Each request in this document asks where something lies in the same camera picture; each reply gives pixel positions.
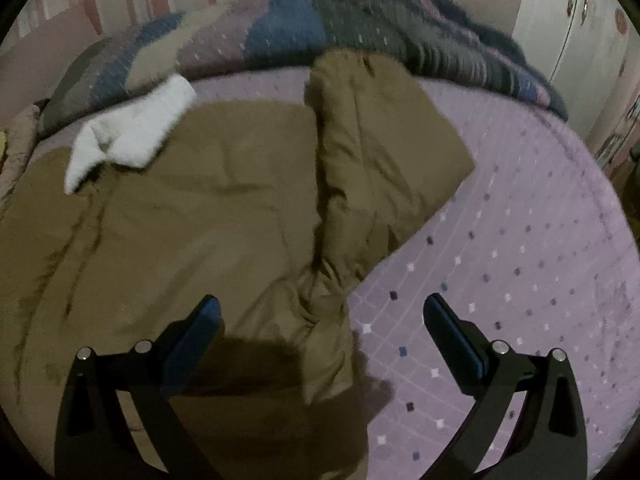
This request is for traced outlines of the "brown coat with white collar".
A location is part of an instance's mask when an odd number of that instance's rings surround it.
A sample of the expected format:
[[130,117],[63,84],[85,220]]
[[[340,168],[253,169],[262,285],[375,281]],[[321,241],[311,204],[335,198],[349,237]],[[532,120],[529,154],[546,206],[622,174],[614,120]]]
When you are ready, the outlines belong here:
[[386,56],[334,50],[300,104],[192,107],[145,170],[76,194],[31,164],[1,220],[1,405],[54,466],[75,353],[131,349],[207,295],[224,332],[171,404],[227,479],[361,479],[369,411],[348,295],[471,174],[457,130]]

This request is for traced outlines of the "beige pink pillow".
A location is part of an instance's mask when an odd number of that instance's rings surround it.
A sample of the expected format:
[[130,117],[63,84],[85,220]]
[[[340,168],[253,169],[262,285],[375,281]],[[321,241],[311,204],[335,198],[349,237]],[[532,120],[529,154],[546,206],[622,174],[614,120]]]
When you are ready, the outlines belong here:
[[15,185],[26,169],[37,143],[40,108],[29,104],[4,130],[6,154],[1,165],[1,214],[6,212]]

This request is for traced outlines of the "white wardrobe with stickers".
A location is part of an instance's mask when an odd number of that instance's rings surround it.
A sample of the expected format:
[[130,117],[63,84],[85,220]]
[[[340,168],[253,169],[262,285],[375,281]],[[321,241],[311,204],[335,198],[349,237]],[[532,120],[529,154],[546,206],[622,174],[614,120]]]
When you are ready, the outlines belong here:
[[594,154],[613,141],[630,98],[639,37],[620,0],[520,0],[513,37],[563,99]]

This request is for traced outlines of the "striped patchwork folded quilt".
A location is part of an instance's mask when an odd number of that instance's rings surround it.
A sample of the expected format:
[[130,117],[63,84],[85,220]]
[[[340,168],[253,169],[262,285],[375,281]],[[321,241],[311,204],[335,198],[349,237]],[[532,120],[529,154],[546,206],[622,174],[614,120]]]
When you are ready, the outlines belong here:
[[233,0],[176,12],[106,37],[81,52],[50,96],[39,130],[142,96],[173,73],[189,80],[311,66],[331,49],[376,52],[413,75],[568,111],[559,92],[510,36],[450,0]]

